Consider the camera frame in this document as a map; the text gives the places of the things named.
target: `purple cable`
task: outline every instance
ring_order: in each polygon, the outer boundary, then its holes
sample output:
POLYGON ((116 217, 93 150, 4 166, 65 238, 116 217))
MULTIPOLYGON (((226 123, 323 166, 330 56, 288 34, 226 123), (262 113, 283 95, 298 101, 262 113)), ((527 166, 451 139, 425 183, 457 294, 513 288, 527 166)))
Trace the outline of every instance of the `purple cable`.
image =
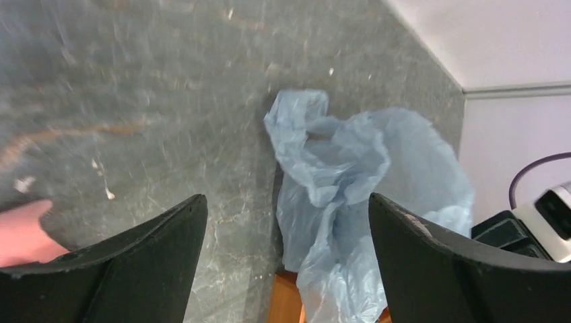
POLYGON ((527 174, 530 170, 532 170, 533 168, 536 168, 537 166, 549 163, 549 162, 554 162, 555 160, 560 160, 560 159, 567 159, 567 158, 571 158, 571 151, 566 152, 566 153, 557 153, 555 155, 551 155, 551 156, 547 156, 547 157, 543 157, 541 159, 538 159, 536 161, 534 161, 533 163, 525 166, 522 170, 519 171, 519 173, 516 175, 516 177, 514 177, 514 179, 512 180, 512 184, 510 184, 510 190, 508 193, 508 198, 510 200, 510 207, 513 209, 515 209, 517 207, 516 205, 516 187, 517 184, 519 183, 519 181, 521 180, 521 178, 527 174))

